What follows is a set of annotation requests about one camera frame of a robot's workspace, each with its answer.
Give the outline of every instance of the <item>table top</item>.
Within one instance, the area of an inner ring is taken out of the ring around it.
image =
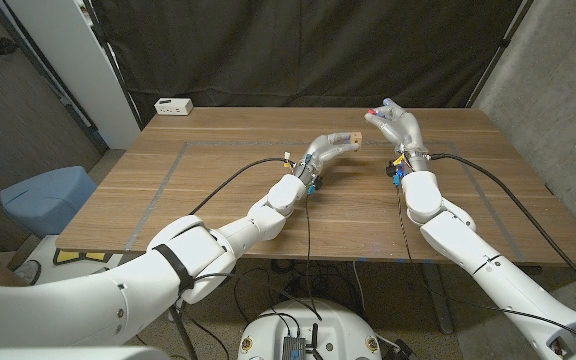
[[[238,169],[290,152],[299,160],[315,137],[361,131],[359,152],[324,166],[323,187],[308,198],[311,259],[408,261],[397,196],[385,174],[393,146],[366,123],[363,108],[195,108],[189,116],[155,116],[57,240],[70,251],[141,253],[154,235],[182,217]],[[430,153],[463,156],[497,175],[576,262],[576,220],[545,187],[486,114],[475,109],[410,109]],[[517,263],[562,265],[532,224],[488,178],[454,160],[431,163],[442,195],[470,213],[477,232]],[[219,228],[246,215],[290,171],[255,166],[197,215]],[[303,259],[308,232],[304,199],[279,236],[247,257]],[[447,263],[404,213],[412,258]]]

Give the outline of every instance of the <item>blue connector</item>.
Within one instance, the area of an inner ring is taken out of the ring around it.
[[[401,163],[397,165],[396,169],[397,173],[393,175],[392,183],[395,184],[395,186],[399,186],[401,185],[401,179],[403,179],[404,176],[406,176],[406,168],[404,167],[403,163]]]

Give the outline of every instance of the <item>black cable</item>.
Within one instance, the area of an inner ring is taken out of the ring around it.
[[[255,320],[261,319],[261,318],[265,318],[265,317],[268,317],[268,316],[274,316],[274,315],[277,315],[277,316],[279,316],[279,317],[287,316],[287,317],[291,318],[292,321],[294,321],[295,324],[297,324],[297,337],[300,337],[300,336],[301,336],[301,326],[299,326],[299,322],[297,322],[297,319],[295,319],[294,316],[292,316],[292,315],[290,315],[290,314],[278,313],[278,312],[268,313],[268,314],[261,314],[261,315],[257,316],[257,318],[256,318]]]
[[[144,346],[152,346],[149,345],[148,343],[146,343],[140,336],[139,334],[135,335],[135,337],[137,338],[137,340],[139,340],[139,342],[141,342]],[[184,359],[184,360],[188,360],[187,357],[183,356],[183,355],[168,355],[171,358],[177,358],[177,359]]]
[[[186,350],[188,350],[188,354],[190,356],[190,359],[191,360],[198,360],[197,352],[195,351],[195,347],[192,344],[192,341],[190,340],[190,336],[188,336],[188,332],[186,331],[186,328],[184,327],[184,323],[181,321],[181,316],[177,312],[177,307],[175,306],[175,304],[172,304],[170,306],[169,310],[170,310],[170,316],[172,316],[172,319],[175,321],[175,325],[177,325],[177,331],[179,332],[179,336],[181,336],[181,341],[183,342],[184,346],[186,347]]]
[[[530,222],[535,226],[535,228],[537,228],[537,230],[539,231],[539,233],[541,234],[541,236],[544,237],[544,239],[546,239],[546,241],[548,242],[548,244],[550,244],[550,246],[557,252],[557,254],[559,254],[559,256],[561,256],[562,259],[564,259],[564,261],[566,262],[566,264],[568,264],[568,266],[576,273],[576,265],[575,263],[572,262],[572,260],[570,260],[570,258],[568,257],[568,255],[566,255],[566,253],[561,250],[561,248],[559,247],[559,245],[557,245],[557,243],[555,242],[555,240],[553,240],[550,235],[548,235],[548,233],[546,232],[546,230],[544,230],[543,227],[541,227],[541,225],[539,224],[539,222],[537,222],[537,219],[535,219],[532,214],[528,211],[528,209],[526,209],[524,207],[524,205],[521,203],[521,201],[519,201],[519,199],[515,196],[515,194],[512,193],[512,191],[510,191],[510,189],[506,186],[506,184],[504,184],[501,180],[499,180],[495,175],[493,175],[490,171],[484,169],[483,167],[470,162],[460,156],[457,155],[453,155],[453,154],[433,154],[430,155],[430,159],[431,160],[438,160],[438,159],[453,159],[453,160],[457,160],[463,164],[466,164],[472,168],[474,168],[475,170],[483,173],[484,175],[488,176],[492,181],[496,182],[497,185],[499,185],[504,192],[510,197],[510,199],[515,203],[515,205],[517,205],[517,207],[519,208],[519,210],[521,210],[521,212],[524,213],[524,215],[526,215],[526,217],[528,218],[528,220],[530,220]]]
[[[306,287],[308,288],[308,296],[310,297],[310,304],[312,308],[317,312],[315,307],[315,301],[312,298],[312,290],[310,289],[310,215],[308,215],[308,197],[310,195],[306,194],[306,223],[308,224],[308,255],[306,256]]]
[[[270,260],[270,268],[272,269],[272,271],[274,271],[277,274],[289,273],[295,268],[295,260],[290,259],[287,261],[288,261],[288,266],[283,267],[283,266],[279,265],[278,259],[272,259],[272,260]]]
[[[245,273],[241,274],[241,276],[242,277],[246,276],[246,274],[251,273],[253,271],[263,271],[266,274],[266,280],[268,281],[268,284],[270,284],[270,274],[268,273],[268,270],[266,270],[264,268],[260,268],[260,267],[252,268],[252,269],[246,271]],[[244,318],[244,321],[246,321],[246,325],[248,325],[248,324],[250,324],[250,321],[246,317],[246,314],[244,313],[243,309],[241,308],[241,305],[239,304],[239,298],[237,298],[237,285],[239,285],[239,280],[241,280],[241,278],[239,278],[239,279],[237,279],[237,281],[235,281],[235,286],[233,287],[233,296],[235,298],[235,304],[237,305],[237,310],[239,310],[239,314],[241,314],[241,316]],[[272,298],[272,293],[270,292],[270,288],[267,288],[267,290],[268,290],[268,299],[270,300],[270,309],[272,310],[273,313],[278,314],[277,311],[275,310],[275,307],[273,304],[275,302],[275,300]],[[282,316],[279,316],[279,317],[281,318],[281,320],[286,325],[286,329],[288,329],[288,336],[292,336],[291,332],[290,332],[290,326],[288,326],[288,322],[286,322],[286,319],[284,319]]]
[[[267,158],[267,159],[262,159],[262,160],[257,160],[253,163],[250,163],[244,167],[242,167],[241,169],[239,169],[239,171],[237,171],[236,173],[234,173],[231,177],[228,178],[228,180],[224,181],[221,185],[219,185],[212,193],[210,193],[210,195],[208,195],[204,201],[202,201],[199,205],[197,205],[196,208],[194,208],[190,213],[188,213],[188,215],[194,215],[197,211],[199,211],[199,209],[201,209],[204,205],[206,205],[206,203],[208,202],[208,200],[210,200],[213,196],[215,196],[219,190],[223,189],[224,186],[228,185],[229,182],[231,182],[234,178],[236,178],[237,176],[239,176],[239,174],[241,174],[242,172],[246,171],[247,169],[255,166],[255,165],[259,165],[265,162],[269,162],[269,161],[281,161],[283,163],[288,163],[290,164],[290,166],[294,166],[295,163],[293,161],[290,161],[288,159],[284,159],[284,158]]]
[[[305,261],[295,261],[295,265],[305,266]],[[344,276],[339,268],[333,264],[326,264],[325,261],[317,261],[314,263],[314,266],[319,269],[319,274],[310,277],[313,296],[322,297],[343,304],[345,307],[352,309],[356,314],[359,314],[362,318],[367,319],[366,314],[361,307],[361,298],[359,297],[358,291],[353,282],[350,281],[347,276]],[[305,286],[301,287],[300,285],[301,280],[306,277],[305,272],[299,271],[296,266],[293,268],[292,272],[292,280],[286,284],[283,290],[295,297],[307,296],[308,290],[306,290]],[[346,286],[349,293],[348,297],[341,297],[341,295],[338,297],[331,294],[331,287],[332,293],[339,293],[339,291],[337,291],[338,286],[331,281],[335,279],[340,279],[342,285]]]
[[[230,278],[235,278],[235,279],[238,279],[238,278],[241,278],[241,277],[242,277],[242,276],[240,276],[240,275],[230,274],[230,273],[212,273],[212,274],[205,274],[205,275],[197,276],[197,277],[195,278],[195,281],[201,280],[201,279],[205,279],[205,278],[208,278],[208,277],[215,277],[215,276],[225,276],[225,277],[230,277]],[[303,301],[295,298],[294,296],[286,293],[285,291],[280,290],[280,289],[277,289],[276,287],[274,287],[274,286],[272,286],[272,285],[270,285],[270,284],[264,284],[264,283],[260,283],[260,282],[254,282],[254,284],[255,284],[255,285],[258,285],[258,286],[265,286],[265,287],[267,287],[267,288],[270,288],[272,291],[274,291],[274,292],[276,292],[276,293],[279,293],[279,294],[281,294],[281,295],[284,295],[285,297],[289,298],[290,300],[293,300],[293,301],[296,301],[296,302],[300,303],[301,305],[305,306],[308,310],[312,311],[312,313],[315,314],[315,316],[317,316],[317,319],[319,319],[319,321],[322,321],[321,315],[319,315],[319,313],[317,312],[317,310],[313,309],[312,307],[310,307],[310,305],[306,304],[305,302],[303,302]]]
[[[139,337],[139,334],[135,335],[135,337],[136,337],[136,338],[137,338],[137,340],[139,340],[139,342],[141,342],[141,343],[142,343],[144,346],[150,346],[150,345],[146,344],[146,342],[145,342],[145,341],[143,341],[143,339],[142,339],[142,338],[140,338],[140,337]]]
[[[408,238],[406,237],[406,229],[404,227],[404,219],[403,216],[401,215],[401,197],[399,196],[399,187],[395,186],[395,188],[397,189],[397,205],[399,207],[399,220],[400,220],[400,224],[401,224],[401,231],[403,233],[403,237],[404,237],[404,243],[406,244],[406,251],[408,252],[408,259],[410,260],[410,264],[414,264],[414,262],[412,261],[412,256],[410,256],[410,248],[408,247]],[[419,277],[419,282],[423,285],[424,288],[426,288],[426,290],[430,291],[433,294],[439,295],[441,297],[443,297],[444,299],[456,302],[456,303],[460,303],[460,304],[465,304],[465,305],[469,305],[472,307],[476,307],[476,308],[480,308],[480,309],[486,309],[486,310],[494,310],[494,311],[500,311],[500,312],[504,312],[504,313],[509,313],[509,314],[514,314],[514,315],[520,315],[520,316],[525,316],[525,317],[529,317],[529,318],[533,318],[533,319],[537,319],[537,320],[541,320],[553,325],[556,325],[566,331],[569,331],[570,333],[576,335],[576,330],[573,328],[570,328],[566,325],[560,324],[556,321],[547,319],[547,318],[543,318],[541,316],[537,316],[537,315],[533,315],[533,314],[529,314],[529,313],[524,313],[521,311],[515,311],[515,310],[509,310],[509,309],[502,309],[502,308],[498,308],[498,307],[493,307],[493,306],[485,306],[485,305],[479,305],[479,304],[475,304],[469,301],[465,301],[465,300],[460,300],[460,299],[455,299],[452,298],[450,296],[444,295],[443,293],[439,292],[439,291],[435,291],[433,289],[430,288],[430,286],[426,285],[425,281],[423,281],[423,278],[421,277],[421,275],[415,271],[415,273],[417,274],[417,276]]]
[[[215,334],[211,333],[210,330],[203,327],[200,323],[198,323],[195,319],[193,319],[190,315],[188,315],[188,313],[186,311],[184,311],[184,309],[181,309],[181,312],[188,318],[188,320],[190,320],[193,324],[195,324],[196,327],[200,328],[203,332],[205,332],[206,334],[210,335],[210,337],[215,339],[219,343],[219,345],[221,345],[221,348],[224,349],[224,352],[226,353],[226,360],[230,360],[230,354],[228,353],[228,349],[226,348],[226,345],[224,345],[224,343],[221,340],[219,340],[219,338],[217,336],[215,336]]]

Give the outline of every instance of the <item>blue chair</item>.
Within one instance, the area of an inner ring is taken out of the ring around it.
[[[4,211],[40,239],[60,234],[97,185],[81,166],[52,170],[1,190]]]

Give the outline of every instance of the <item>black strap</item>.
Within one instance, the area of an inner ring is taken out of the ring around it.
[[[175,270],[177,276],[179,276],[179,295],[181,295],[182,291],[192,289],[195,286],[195,279],[188,274],[188,270],[186,270],[184,264],[181,263],[177,255],[175,255],[166,244],[157,245],[153,249],[159,251],[170,266],[172,266],[173,270]]]

